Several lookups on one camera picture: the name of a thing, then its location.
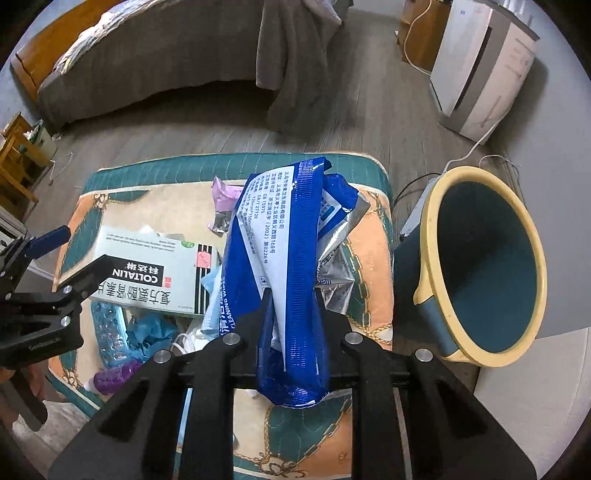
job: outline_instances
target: white air purifier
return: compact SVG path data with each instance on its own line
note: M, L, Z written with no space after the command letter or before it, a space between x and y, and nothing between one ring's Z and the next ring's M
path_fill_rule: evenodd
M453 0L431 72L439 122L480 140L513 105L534 61L538 39L494 1Z

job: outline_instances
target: white cardboard box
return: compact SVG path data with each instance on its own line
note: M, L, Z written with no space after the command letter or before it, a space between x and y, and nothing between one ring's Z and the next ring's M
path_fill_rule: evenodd
M113 259L113 274L94 300L183 315L203 315L209 294L200 279L217 266L217 250L158 236L101 227L95 256Z

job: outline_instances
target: wooden bed frame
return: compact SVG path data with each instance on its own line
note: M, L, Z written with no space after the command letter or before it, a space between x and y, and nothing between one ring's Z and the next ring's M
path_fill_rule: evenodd
M100 16L123 0L86 0L35 35L10 59L24 89L35 103L37 90L52 72L58 59L81 32L98 23Z

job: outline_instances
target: patterned cushion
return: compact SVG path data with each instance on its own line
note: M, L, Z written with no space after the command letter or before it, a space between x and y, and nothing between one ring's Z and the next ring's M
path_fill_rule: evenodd
M249 174L324 155L370 201L371 207L345 241L355 275L347 316L352 327L385 347L391 344L393 311L390 217L391 187L381 165L358 154L184 155L101 170L87 181L70 221L69 244L60 251L56 277L61 282L93 258L101 225L183 233L189 241L216 246L225 239L207 229L213 217L214 176L240 184ZM83 383L103 368L98 355L89 301L83 303L80 329L85 344L50 360L52 383L92 415L107 397L87 392ZM304 410L275 407L265 397L237 391L234 406L235 478L348 478L351 468L351 397L344 394Z

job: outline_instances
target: pink label sticker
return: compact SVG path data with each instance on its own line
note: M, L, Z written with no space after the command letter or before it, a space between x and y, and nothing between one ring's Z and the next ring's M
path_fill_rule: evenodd
M207 252L197 252L197 267L198 268L211 268L212 267L212 255Z

